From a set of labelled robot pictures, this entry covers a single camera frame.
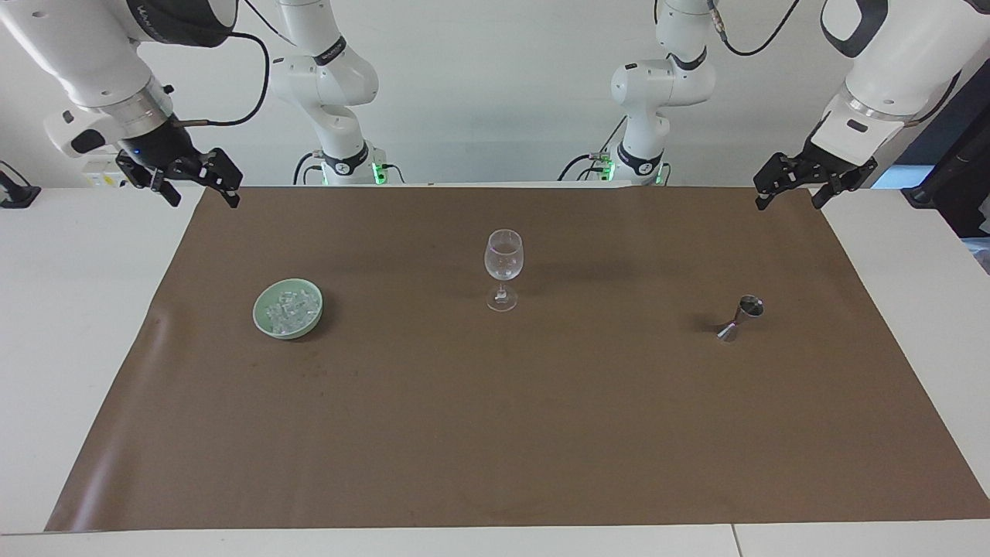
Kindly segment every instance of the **white robotic arm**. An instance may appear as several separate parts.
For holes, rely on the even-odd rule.
[[[822,183],[821,208],[859,189],[876,151],[925,108],[990,38],[990,0],[828,0],[822,29],[853,58],[800,155],[777,153],[753,178],[760,209],[806,183]]]
[[[74,108],[46,120],[55,145],[80,157],[119,145],[129,181],[177,205],[168,179],[217,189],[234,207],[242,175],[223,150],[198,152],[166,91],[138,57],[140,42],[215,47],[229,35],[237,0],[2,0],[0,21]]]
[[[384,181],[384,154],[364,139],[349,106],[378,94],[378,75],[347,44],[329,0],[278,0],[286,35],[306,56],[277,59],[272,85],[282,100],[302,110],[320,140],[327,183]]]
[[[667,58],[630,63],[612,76],[612,97],[626,109],[628,122],[611,148],[613,179],[653,183],[670,132],[659,110],[704,102],[715,89],[715,69],[705,63],[712,29],[706,0],[665,0],[657,22],[656,39]]]

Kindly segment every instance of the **bowl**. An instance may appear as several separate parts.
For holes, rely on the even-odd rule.
[[[316,315],[313,316],[311,321],[294,331],[289,331],[285,334],[272,332],[271,318],[268,317],[265,310],[268,307],[278,303],[278,298],[281,296],[282,292],[298,292],[304,289],[316,297],[318,306]],[[304,278],[287,278],[286,280],[280,280],[279,282],[269,286],[264,290],[264,292],[261,293],[260,296],[257,297],[257,300],[254,301],[253,314],[254,326],[269,337],[278,340],[297,339],[312,331],[316,327],[317,323],[320,322],[320,317],[323,316],[323,294],[315,284],[305,280]]]

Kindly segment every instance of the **metal jigger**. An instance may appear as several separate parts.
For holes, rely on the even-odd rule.
[[[763,314],[763,300],[753,295],[743,296],[739,307],[736,308],[736,317],[732,321],[719,328],[719,340],[722,342],[733,342],[739,335],[739,326],[747,321],[756,319]]]

